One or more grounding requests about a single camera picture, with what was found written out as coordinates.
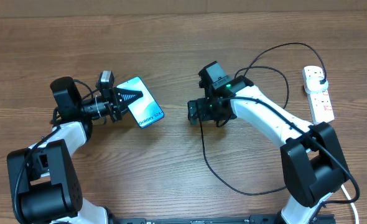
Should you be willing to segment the blue smartphone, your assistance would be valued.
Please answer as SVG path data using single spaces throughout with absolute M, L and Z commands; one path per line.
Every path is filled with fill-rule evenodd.
M 143 96 L 128 106 L 140 128 L 150 126 L 164 117 L 164 112 L 140 77 L 134 77 L 116 87 L 142 92 Z

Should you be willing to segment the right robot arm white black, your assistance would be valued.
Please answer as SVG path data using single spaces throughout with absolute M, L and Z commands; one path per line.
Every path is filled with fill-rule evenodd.
M 206 65 L 198 75 L 205 96 L 188 102 L 191 124 L 214 120 L 221 127 L 241 118 L 280 150 L 289 200 L 277 214 L 250 215 L 249 223 L 335 223 L 333 215 L 319 212 L 333 203 L 330 196 L 348 180 L 355 196 L 340 203 L 351 204 L 359 199 L 359 185 L 332 126 L 324 121 L 312 124 L 290 114 L 245 76 L 231 78 L 218 62 Z

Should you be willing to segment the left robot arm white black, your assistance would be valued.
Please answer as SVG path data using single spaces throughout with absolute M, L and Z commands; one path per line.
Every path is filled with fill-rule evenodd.
M 93 121 L 110 116 L 119 121 L 143 91 L 117 88 L 114 78 L 100 80 L 100 97 L 85 101 L 72 77 L 50 84 L 57 107 L 52 132 L 27 148 L 7 155 L 12 207 L 19 223 L 117 223 L 106 207 L 87 201 L 72 155 L 91 138 Z

